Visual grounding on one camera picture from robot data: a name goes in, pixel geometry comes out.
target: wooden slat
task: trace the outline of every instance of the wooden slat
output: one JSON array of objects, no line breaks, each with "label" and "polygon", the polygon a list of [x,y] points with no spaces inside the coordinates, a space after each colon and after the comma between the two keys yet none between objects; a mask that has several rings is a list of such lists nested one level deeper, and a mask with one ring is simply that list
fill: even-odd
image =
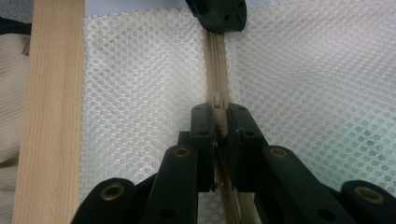
[{"label": "wooden slat", "polygon": [[84,0],[35,0],[14,223],[78,208]]}]

